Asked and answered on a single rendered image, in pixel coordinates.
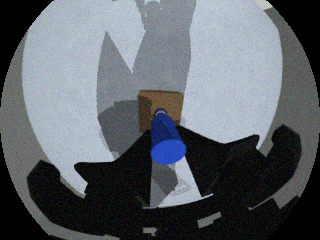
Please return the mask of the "blue marker cap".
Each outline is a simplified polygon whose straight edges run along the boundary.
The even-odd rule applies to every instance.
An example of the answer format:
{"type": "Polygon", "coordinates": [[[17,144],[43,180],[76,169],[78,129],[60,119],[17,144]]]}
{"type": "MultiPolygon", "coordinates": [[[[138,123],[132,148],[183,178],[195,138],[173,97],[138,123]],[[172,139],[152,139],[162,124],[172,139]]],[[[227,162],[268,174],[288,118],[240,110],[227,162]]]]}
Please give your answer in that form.
{"type": "Polygon", "coordinates": [[[151,123],[151,157],[155,163],[173,164],[187,153],[172,117],[159,115],[151,123]]]}

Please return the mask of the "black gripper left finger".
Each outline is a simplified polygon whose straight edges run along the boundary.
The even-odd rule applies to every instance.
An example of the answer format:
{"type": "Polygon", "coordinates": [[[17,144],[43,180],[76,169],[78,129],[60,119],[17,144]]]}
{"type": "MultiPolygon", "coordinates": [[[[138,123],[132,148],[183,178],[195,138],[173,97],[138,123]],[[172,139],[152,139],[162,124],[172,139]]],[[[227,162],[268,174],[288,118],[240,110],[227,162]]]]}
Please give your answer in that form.
{"type": "Polygon", "coordinates": [[[125,187],[143,207],[151,207],[151,129],[147,129],[119,159],[112,160],[111,163],[81,161],[73,168],[87,183],[92,181],[95,184],[125,187]]]}

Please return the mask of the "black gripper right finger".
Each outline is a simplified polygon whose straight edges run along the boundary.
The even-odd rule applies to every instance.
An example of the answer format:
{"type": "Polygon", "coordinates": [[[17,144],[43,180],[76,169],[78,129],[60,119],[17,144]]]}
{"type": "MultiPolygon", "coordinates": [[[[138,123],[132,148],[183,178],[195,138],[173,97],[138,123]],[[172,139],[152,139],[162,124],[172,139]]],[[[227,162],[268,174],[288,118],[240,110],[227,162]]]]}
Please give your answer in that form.
{"type": "Polygon", "coordinates": [[[213,185],[219,180],[229,160],[243,155],[243,152],[253,147],[256,148],[260,140],[260,136],[255,133],[245,139],[224,144],[201,136],[200,133],[189,131],[181,125],[176,125],[176,128],[180,133],[180,139],[187,147],[184,157],[191,168],[189,171],[192,172],[201,197],[211,195],[213,185]]]}

